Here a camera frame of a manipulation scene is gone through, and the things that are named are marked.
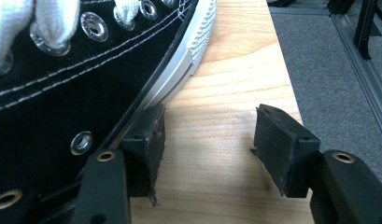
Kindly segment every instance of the black sneaker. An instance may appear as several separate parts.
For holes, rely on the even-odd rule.
[[[35,16],[33,1],[12,2],[0,2],[0,18],[17,20],[0,23],[16,36],[0,39],[10,47],[0,48],[0,214],[71,186],[138,112],[167,103],[197,69],[216,15],[215,0],[36,1]]]

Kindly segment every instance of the white shoelace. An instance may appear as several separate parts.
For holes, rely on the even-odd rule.
[[[115,0],[120,18],[130,22],[137,14],[139,0]],[[0,65],[16,35],[27,26],[33,0],[0,0]],[[35,19],[39,34],[51,47],[71,39],[77,30],[79,0],[36,0]]]

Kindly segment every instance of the black canvas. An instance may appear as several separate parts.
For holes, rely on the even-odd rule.
[[[30,27],[17,35],[11,47],[13,66],[0,77],[0,194],[20,189],[22,197],[44,198],[66,188],[79,179],[88,156],[118,137],[173,61],[199,4],[179,0],[168,7],[161,0],[152,2],[157,19],[138,13],[133,31],[115,21],[114,1],[81,2],[80,15],[98,15],[108,37],[93,41],[79,26],[63,57],[37,48]],[[210,2],[211,23],[215,1]],[[188,70],[195,70],[198,60]],[[71,148],[85,144],[91,146],[85,153]]]

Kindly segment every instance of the gray carpet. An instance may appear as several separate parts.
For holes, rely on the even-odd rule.
[[[330,17],[272,18],[304,126],[321,139],[322,151],[350,152],[382,181],[382,132]]]

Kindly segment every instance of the wood grain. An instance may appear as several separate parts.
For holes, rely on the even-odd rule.
[[[166,107],[160,205],[132,199],[133,223],[313,223],[249,153],[259,104],[301,121],[265,1],[218,0],[203,62]]]

